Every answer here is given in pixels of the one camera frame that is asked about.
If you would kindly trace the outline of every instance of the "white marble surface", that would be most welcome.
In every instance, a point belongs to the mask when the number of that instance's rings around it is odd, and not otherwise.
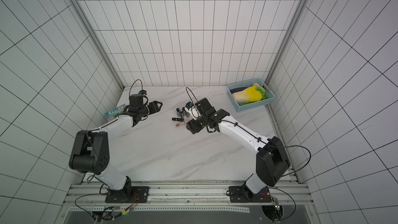
[[[264,136],[274,131],[264,106],[236,112],[225,86],[190,87],[197,99],[206,97],[239,122]],[[133,87],[137,93],[141,87]],[[192,134],[175,127],[176,108],[190,99],[185,87],[145,87],[149,101],[163,102],[160,112],[122,132],[109,144],[112,164],[133,181],[246,180],[255,171],[255,155],[229,136],[205,129]],[[128,104],[126,87],[118,106]]]

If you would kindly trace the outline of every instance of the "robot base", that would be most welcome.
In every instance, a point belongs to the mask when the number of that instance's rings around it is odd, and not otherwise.
[[[271,202],[271,197],[263,197],[260,194],[269,194],[269,189],[264,188],[258,194],[251,193],[244,185],[230,186],[229,196],[231,202]]]
[[[126,183],[121,190],[109,190],[105,202],[106,203],[145,203],[148,199],[149,187],[133,187],[131,180],[127,177]]]

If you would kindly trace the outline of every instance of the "blue basket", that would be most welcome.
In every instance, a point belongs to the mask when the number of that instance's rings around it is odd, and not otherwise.
[[[246,104],[246,105],[243,105],[243,106],[238,105],[238,103],[236,102],[236,100],[232,96],[230,90],[238,88],[238,87],[251,87],[253,85],[253,83],[255,83],[255,82],[259,83],[260,86],[262,86],[266,90],[267,98],[264,99],[264,100],[253,102],[253,103]],[[226,92],[228,94],[229,100],[231,101],[232,105],[234,105],[235,110],[237,112],[241,112],[241,111],[247,110],[249,108],[253,108],[253,107],[267,105],[267,104],[271,103],[271,101],[275,98],[275,94],[267,87],[267,85],[260,78],[256,78],[256,79],[248,80],[248,81],[245,81],[245,82],[239,82],[239,83],[235,83],[235,84],[226,86]]]

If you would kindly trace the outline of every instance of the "green vegetable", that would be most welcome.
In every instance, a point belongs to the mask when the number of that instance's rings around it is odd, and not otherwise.
[[[240,106],[260,101],[262,99],[261,92],[257,91],[255,86],[248,87],[243,91],[233,93],[232,96]]]
[[[253,86],[255,86],[256,90],[261,93],[261,96],[262,96],[261,100],[268,98],[267,94],[266,94],[266,90],[262,86],[260,86],[259,83],[255,82],[255,83],[253,83]]]

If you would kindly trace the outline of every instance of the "tiled wall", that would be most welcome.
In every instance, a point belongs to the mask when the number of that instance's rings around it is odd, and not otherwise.
[[[299,0],[79,0],[124,85],[266,78]]]
[[[271,77],[322,224],[396,223],[397,15],[398,0],[309,0]]]
[[[121,91],[68,0],[0,0],[0,223],[53,223],[74,136]]]

